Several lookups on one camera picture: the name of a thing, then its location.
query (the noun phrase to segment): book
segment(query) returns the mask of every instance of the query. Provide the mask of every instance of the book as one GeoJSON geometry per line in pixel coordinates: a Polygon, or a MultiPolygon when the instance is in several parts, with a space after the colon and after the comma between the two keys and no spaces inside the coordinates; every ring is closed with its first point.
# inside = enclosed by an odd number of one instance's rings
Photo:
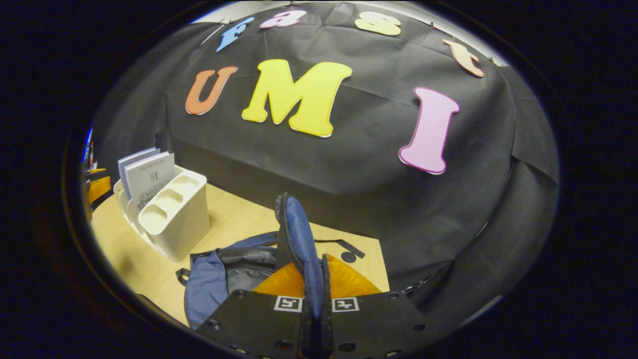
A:
{"type": "Polygon", "coordinates": [[[120,179],[122,180],[122,187],[124,188],[124,192],[126,192],[127,201],[131,200],[131,191],[128,188],[128,182],[126,181],[126,173],[124,168],[130,164],[134,164],[139,160],[143,160],[145,158],[149,158],[154,155],[159,155],[159,148],[149,148],[138,153],[134,153],[130,156],[126,156],[117,161],[117,170],[119,171],[120,179]]]}
{"type": "Polygon", "coordinates": [[[138,211],[175,178],[175,154],[160,153],[130,164],[124,175],[131,191],[131,200],[138,211]]]}

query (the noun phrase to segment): black fabric backdrop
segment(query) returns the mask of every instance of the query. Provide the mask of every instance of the black fabric backdrop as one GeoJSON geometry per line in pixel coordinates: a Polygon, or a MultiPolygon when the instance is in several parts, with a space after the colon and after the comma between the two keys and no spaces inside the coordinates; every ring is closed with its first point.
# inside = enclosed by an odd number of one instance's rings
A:
{"type": "MultiPolygon", "coordinates": [[[[513,68],[498,67],[469,45],[485,77],[463,70],[442,40],[460,42],[417,20],[350,3],[296,4],[308,12],[290,27],[259,24],[290,7],[254,14],[238,39],[215,52],[219,24],[186,26],[130,68],[94,119],[100,167],[118,178],[117,159],[150,146],[175,153],[179,165],[209,183],[271,208],[288,191],[310,221],[378,238],[390,288],[424,278],[454,261],[450,277],[427,303],[416,303],[448,333],[504,294],[542,248],[558,202],[558,156],[542,107],[513,68]],[[401,34],[355,27],[362,11],[401,21],[401,34]],[[267,59],[288,61],[293,80],[322,61],[352,68],[332,107],[331,137],[241,118],[267,59]],[[184,110],[195,75],[225,66],[230,76],[217,104],[202,116],[184,110]],[[419,113],[417,86],[454,99],[438,176],[401,163],[419,113]]],[[[209,81],[202,90],[208,93],[209,81]]]]}

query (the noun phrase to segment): pen holder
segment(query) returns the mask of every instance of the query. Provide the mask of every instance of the pen holder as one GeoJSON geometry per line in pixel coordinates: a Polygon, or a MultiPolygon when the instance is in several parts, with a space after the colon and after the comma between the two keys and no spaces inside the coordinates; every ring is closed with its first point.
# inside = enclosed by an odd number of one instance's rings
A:
{"type": "Polygon", "coordinates": [[[123,205],[126,194],[118,191],[118,183],[114,192],[124,217],[144,241],[169,261],[181,262],[208,233],[206,177],[201,174],[175,166],[175,178],[139,213],[133,201],[123,205]]]}

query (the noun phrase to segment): pink letter i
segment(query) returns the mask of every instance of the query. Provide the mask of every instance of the pink letter i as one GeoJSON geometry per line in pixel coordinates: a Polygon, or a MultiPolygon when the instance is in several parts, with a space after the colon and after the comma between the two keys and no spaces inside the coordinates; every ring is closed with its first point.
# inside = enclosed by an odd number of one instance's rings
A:
{"type": "Polygon", "coordinates": [[[443,148],[450,118],[459,112],[453,99],[428,88],[415,88],[421,100],[417,127],[409,145],[399,150],[399,159],[406,165],[431,174],[445,172],[443,148]]]}

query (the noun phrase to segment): letter m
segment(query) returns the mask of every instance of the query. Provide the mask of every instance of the letter m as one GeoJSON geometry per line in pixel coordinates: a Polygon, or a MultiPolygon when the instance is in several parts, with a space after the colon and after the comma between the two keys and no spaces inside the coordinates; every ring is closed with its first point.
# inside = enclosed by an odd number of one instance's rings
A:
{"type": "Polygon", "coordinates": [[[290,110],[301,100],[299,110],[288,120],[293,130],[330,137],[330,111],[341,81],[352,74],[352,69],[338,63],[318,63],[297,82],[293,82],[288,61],[266,60],[257,68],[261,71],[255,92],[242,118],[264,122],[266,98],[270,98],[272,120],[280,124],[290,110]]]}

